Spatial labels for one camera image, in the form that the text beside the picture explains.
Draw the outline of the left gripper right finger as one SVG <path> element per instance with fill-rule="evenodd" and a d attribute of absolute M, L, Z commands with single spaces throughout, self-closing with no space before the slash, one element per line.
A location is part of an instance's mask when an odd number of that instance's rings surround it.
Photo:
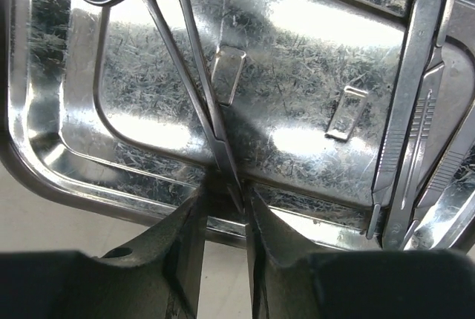
<path fill-rule="evenodd" d="M 254 318 L 472 318 L 474 262 L 451 250 L 321 248 L 243 201 Z"/>

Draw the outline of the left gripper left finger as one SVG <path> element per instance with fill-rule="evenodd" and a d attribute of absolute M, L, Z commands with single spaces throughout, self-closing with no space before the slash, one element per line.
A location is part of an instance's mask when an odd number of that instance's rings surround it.
<path fill-rule="evenodd" d="M 2 318 L 195 318 L 207 222 L 204 187 L 103 257 L 1 254 Z"/>

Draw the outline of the steel instrument tray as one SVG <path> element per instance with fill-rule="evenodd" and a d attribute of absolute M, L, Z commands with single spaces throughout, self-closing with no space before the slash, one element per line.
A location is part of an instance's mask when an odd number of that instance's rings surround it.
<path fill-rule="evenodd" d="M 413 0 L 190 0 L 242 195 L 320 246 L 383 249 L 390 199 L 366 238 L 372 185 Z M 178 0 L 157 0 L 202 98 Z M 474 0 L 455 0 L 419 176 L 474 103 Z M 200 186 L 222 191 L 214 240 L 245 218 L 141 0 L 1 0 L 1 160 L 48 200 L 150 223 Z M 474 244 L 474 143 L 405 246 Z"/>

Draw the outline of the beige cloth wrap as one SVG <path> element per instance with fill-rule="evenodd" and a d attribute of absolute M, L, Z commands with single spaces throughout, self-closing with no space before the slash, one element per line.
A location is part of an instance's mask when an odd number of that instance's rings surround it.
<path fill-rule="evenodd" d="M 1 167 L 2 252 L 76 249 L 102 255 L 147 228 L 45 200 Z"/>

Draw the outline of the steel flat tweezers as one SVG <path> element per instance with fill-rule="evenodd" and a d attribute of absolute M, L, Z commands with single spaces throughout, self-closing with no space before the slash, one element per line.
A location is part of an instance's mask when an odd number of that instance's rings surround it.
<path fill-rule="evenodd" d="M 372 185 L 373 210 L 366 238 L 372 239 L 381 207 L 390 199 L 399 170 L 413 103 L 419 89 L 442 0 L 413 0 L 400 54 L 389 116 Z"/>

